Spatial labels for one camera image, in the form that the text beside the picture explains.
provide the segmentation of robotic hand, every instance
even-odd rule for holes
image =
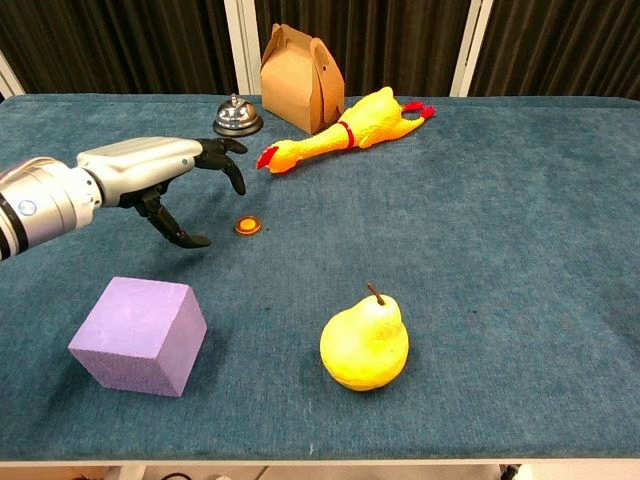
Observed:
[[[49,157],[27,160],[0,173],[0,260],[88,225],[100,207],[135,207],[170,242],[209,246],[180,227],[160,196],[193,168],[222,170],[244,195],[242,173],[227,151],[247,149],[228,138],[141,137],[82,152],[75,168]]]

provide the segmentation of purple foam cube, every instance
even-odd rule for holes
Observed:
[[[206,330],[188,285],[114,277],[69,350],[104,387],[179,397]]]

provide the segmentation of pear stem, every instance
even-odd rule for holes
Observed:
[[[376,298],[378,299],[378,305],[385,305],[384,300],[382,299],[382,297],[380,296],[380,294],[376,290],[376,287],[374,287],[370,283],[367,283],[367,288],[369,290],[371,290],[373,292],[373,294],[376,296]]]

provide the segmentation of yellow pear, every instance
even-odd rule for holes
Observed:
[[[320,356],[329,374],[357,391],[379,388],[402,371],[409,335],[396,301],[374,295],[329,320],[320,338]]]

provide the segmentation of black curtain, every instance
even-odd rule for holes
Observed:
[[[469,95],[640,99],[640,1],[495,0]]]
[[[0,50],[27,93],[237,90],[222,0],[2,0]]]
[[[470,0],[256,0],[260,49],[274,23],[327,45],[347,95],[391,86],[397,95],[447,96]]]

